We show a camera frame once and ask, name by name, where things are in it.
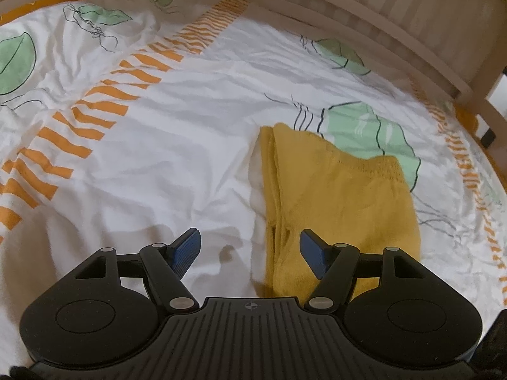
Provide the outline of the beige wooden bed frame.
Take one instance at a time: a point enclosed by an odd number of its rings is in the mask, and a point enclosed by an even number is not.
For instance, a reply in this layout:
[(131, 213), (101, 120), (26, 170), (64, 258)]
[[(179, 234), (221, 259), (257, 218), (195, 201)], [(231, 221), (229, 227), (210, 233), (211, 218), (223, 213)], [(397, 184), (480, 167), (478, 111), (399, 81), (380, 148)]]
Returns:
[[(35, 0), (1, 0), (1, 14)], [(482, 117), (506, 145), (506, 116), (489, 98), (506, 67), (506, 0), (251, 0), (309, 25), (335, 31), (404, 68)], [(38, 9), (1, 26), (1, 52), (34, 45), (44, 54), (62, 40), (61, 11)]]

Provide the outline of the mustard yellow knit garment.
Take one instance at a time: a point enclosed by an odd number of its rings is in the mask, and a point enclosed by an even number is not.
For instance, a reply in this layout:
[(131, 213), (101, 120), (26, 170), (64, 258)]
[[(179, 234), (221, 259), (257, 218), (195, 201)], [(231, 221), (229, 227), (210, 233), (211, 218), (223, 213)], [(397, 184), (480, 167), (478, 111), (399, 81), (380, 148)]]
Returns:
[(300, 253), (300, 234), (362, 253), (399, 247), (421, 257), (413, 199), (393, 156), (361, 159), (286, 124), (260, 129), (266, 202), (264, 295), (306, 301), (318, 281)]

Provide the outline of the white leaf-print bed sheet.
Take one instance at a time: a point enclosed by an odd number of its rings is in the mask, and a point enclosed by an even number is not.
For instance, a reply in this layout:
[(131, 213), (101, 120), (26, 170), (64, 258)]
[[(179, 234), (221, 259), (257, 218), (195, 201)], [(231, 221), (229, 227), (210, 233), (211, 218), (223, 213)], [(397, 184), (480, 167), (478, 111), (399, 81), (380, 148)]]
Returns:
[(1, 52), (1, 368), (30, 360), (25, 308), (100, 247), (190, 227), (191, 293), (260, 297), (260, 129), (286, 124), (361, 159), (393, 156), (421, 257), (479, 310), (506, 307), (506, 189), (477, 115), (335, 31), (251, 0), (79, 0), (62, 40)]

